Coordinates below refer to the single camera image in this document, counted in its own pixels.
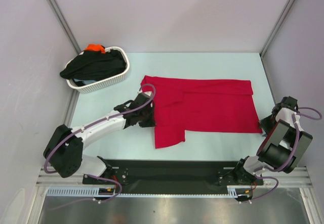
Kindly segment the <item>red t shirt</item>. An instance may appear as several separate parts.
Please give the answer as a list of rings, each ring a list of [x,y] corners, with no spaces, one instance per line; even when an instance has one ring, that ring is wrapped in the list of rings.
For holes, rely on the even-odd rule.
[[[179,79],[144,76],[142,90],[155,90],[154,145],[185,141],[186,131],[262,133],[252,83],[237,79]]]

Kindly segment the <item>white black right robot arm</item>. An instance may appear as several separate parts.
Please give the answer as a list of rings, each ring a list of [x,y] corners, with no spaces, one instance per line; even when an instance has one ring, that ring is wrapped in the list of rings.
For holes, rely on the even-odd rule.
[[[283,97],[271,114],[260,121],[265,139],[255,156],[241,159],[233,170],[234,180],[240,185],[256,180],[255,174],[266,170],[292,172],[306,152],[313,136],[300,124],[297,99]]]

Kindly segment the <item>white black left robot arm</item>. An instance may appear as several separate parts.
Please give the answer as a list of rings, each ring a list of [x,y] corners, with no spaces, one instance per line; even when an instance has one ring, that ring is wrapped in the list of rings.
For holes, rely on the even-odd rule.
[[[43,156],[46,160],[44,171],[68,178],[75,173],[93,175],[100,183],[111,180],[111,165],[102,157],[92,157],[84,150],[104,136],[138,124],[140,127],[154,127],[153,93],[139,93],[134,100],[114,107],[106,116],[87,125],[69,128],[58,126]]]

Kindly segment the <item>white plastic laundry basket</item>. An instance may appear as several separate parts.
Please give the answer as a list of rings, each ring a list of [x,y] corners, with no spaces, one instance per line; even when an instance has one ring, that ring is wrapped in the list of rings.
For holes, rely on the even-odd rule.
[[[60,76],[79,93],[91,93],[124,81],[130,73],[130,62],[120,47],[90,44],[68,61]]]

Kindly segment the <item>light blue t shirt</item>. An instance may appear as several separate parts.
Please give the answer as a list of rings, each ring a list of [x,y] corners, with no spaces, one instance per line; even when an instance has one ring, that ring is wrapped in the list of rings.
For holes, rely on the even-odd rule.
[[[76,86],[81,87],[81,86],[86,86],[89,84],[96,83],[95,80],[79,80],[79,79],[73,79],[72,80]]]

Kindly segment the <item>black t shirt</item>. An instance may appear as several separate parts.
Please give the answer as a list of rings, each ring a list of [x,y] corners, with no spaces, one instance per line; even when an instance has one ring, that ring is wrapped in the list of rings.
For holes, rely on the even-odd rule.
[[[125,69],[126,62],[120,51],[111,50],[105,54],[84,51],[66,65],[60,76],[64,79],[100,81],[118,75]]]

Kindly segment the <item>orange t shirt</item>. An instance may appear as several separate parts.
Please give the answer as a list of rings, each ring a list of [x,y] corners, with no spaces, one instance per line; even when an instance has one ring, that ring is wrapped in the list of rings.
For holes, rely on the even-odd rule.
[[[88,44],[84,51],[100,52],[102,54],[106,53],[105,47],[101,44]]]

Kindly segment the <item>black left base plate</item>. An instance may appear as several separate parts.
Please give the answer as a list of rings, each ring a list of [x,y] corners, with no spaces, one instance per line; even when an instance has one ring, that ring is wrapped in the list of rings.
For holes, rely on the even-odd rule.
[[[127,185],[129,183],[129,169],[126,167],[113,167],[112,169],[107,169],[100,177],[114,180],[121,185]],[[86,174],[83,176],[82,183],[85,185],[113,184],[112,182],[99,180]]]

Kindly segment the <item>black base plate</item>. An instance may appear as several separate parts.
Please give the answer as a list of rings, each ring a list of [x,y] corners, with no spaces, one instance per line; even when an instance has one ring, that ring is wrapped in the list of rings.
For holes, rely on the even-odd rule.
[[[129,169],[126,167],[113,167],[112,169],[107,169],[100,177],[114,180],[121,185],[127,185],[129,183]],[[99,180],[86,174],[83,176],[82,183],[85,185],[113,184],[112,182]]]
[[[219,186],[250,186],[256,184],[262,186],[263,180],[259,180],[244,169],[223,168],[217,171],[216,184]]]

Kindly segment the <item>aluminium front rail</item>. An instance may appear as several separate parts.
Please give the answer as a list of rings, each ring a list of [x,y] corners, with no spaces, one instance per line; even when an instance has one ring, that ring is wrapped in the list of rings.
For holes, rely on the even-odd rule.
[[[297,167],[291,173],[270,172],[262,173],[263,177],[271,176],[279,181],[279,188],[312,188],[312,182],[306,167]],[[79,187],[82,185],[83,175],[76,173],[68,178],[62,178],[58,173],[47,174],[40,170],[36,180],[37,187]]]

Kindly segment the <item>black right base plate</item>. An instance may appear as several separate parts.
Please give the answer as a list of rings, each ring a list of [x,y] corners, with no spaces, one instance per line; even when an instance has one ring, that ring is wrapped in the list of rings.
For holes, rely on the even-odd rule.
[[[262,186],[263,180],[259,180],[244,169],[223,168],[217,171],[216,184],[219,186],[250,186],[256,184]]]

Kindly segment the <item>right aluminium corner post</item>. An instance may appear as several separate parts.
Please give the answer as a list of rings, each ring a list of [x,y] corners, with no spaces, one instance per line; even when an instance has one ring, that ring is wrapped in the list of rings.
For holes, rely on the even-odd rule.
[[[266,55],[268,49],[270,48],[272,42],[274,41],[275,37],[277,36],[277,34],[279,33],[281,27],[283,26],[284,22],[286,21],[290,11],[292,10],[295,2],[297,0],[287,0],[287,2],[285,3],[279,18],[277,19],[273,29],[271,30],[265,44],[263,45],[259,55],[260,58],[263,60],[264,56]]]

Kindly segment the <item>aluminium corner post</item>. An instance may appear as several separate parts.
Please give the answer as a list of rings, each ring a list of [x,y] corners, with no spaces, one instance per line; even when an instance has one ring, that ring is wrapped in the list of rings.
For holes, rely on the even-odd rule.
[[[57,2],[57,0],[47,0],[50,8],[52,9],[55,17],[57,18],[61,28],[63,29],[68,41],[70,42],[70,44],[72,45],[74,51],[79,54],[81,52],[81,48]]]
[[[273,29],[271,30],[265,44],[263,45],[259,55],[260,58],[263,60],[264,56],[266,55],[268,49],[270,48],[272,42],[274,41],[275,37],[277,36],[277,34],[279,33],[281,27],[283,26],[284,22],[286,21],[290,11],[292,10],[295,2],[297,0],[287,0],[287,2],[285,3],[279,18],[277,19]]]

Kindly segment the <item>left aluminium corner post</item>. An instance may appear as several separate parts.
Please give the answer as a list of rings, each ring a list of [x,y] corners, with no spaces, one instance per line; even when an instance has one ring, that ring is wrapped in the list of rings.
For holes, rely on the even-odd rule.
[[[68,41],[70,42],[70,44],[72,45],[74,51],[79,54],[81,52],[81,48],[57,2],[57,0],[47,0],[50,8],[52,9],[55,17],[57,18],[61,28],[63,29]]]

